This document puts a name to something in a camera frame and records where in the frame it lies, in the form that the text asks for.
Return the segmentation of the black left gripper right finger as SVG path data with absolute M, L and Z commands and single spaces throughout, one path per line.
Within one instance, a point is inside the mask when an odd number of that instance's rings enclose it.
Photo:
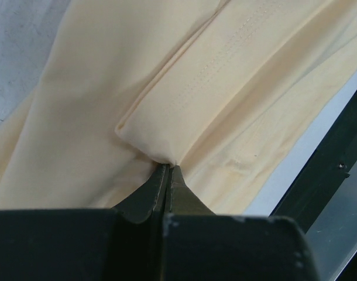
M 164 280 L 318 280 L 289 217 L 216 215 L 170 170 L 163 221 Z

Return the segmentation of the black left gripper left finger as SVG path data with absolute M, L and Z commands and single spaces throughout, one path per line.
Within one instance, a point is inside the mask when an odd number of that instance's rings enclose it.
M 0 280 L 159 280 L 168 178 L 112 208 L 0 211 Z

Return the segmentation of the yellow t shirt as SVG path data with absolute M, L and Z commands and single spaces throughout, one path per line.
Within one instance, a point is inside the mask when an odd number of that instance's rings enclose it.
M 116 205 L 156 163 L 240 214 L 357 70 L 357 1 L 72 1 L 0 125 L 0 210 Z

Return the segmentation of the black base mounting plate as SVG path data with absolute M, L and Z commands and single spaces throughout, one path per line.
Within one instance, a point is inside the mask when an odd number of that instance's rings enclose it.
M 357 161 L 357 90 L 317 146 L 272 215 L 307 232 Z

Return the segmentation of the aluminium front frame rail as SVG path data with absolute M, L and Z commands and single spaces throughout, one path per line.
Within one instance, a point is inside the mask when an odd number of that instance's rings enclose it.
M 320 280 L 337 280 L 357 252 L 357 188 L 340 188 L 306 233 Z

